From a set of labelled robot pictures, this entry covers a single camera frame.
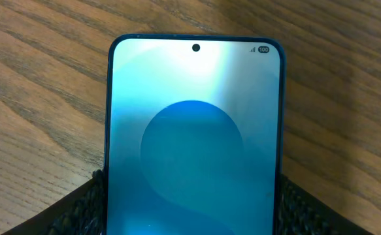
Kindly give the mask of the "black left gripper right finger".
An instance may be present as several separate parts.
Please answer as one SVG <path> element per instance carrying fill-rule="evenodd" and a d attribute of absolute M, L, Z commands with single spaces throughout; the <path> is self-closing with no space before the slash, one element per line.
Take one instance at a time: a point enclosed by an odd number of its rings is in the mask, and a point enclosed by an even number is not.
<path fill-rule="evenodd" d="M 371 235 L 323 202 L 280 176 L 276 235 Z"/>

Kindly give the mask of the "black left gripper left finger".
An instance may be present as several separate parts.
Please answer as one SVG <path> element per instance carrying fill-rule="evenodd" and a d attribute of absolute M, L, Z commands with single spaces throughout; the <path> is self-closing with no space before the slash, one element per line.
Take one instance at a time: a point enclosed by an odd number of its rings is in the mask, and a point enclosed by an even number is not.
<path fill-rule="evenodd" d="M 104 174 L 92 179 L 3 235 L 99 235 L 103 233 Z"/>

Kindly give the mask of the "blue Samsung Galaxy smartphone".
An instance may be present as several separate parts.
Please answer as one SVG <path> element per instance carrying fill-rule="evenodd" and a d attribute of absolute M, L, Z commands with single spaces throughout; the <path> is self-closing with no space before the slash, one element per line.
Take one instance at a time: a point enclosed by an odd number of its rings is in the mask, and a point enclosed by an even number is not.
<path fill-rule="evenodd" d="M 276 234 L 285 76 L 268 38 L 118 37 L 105 234 Z"/>

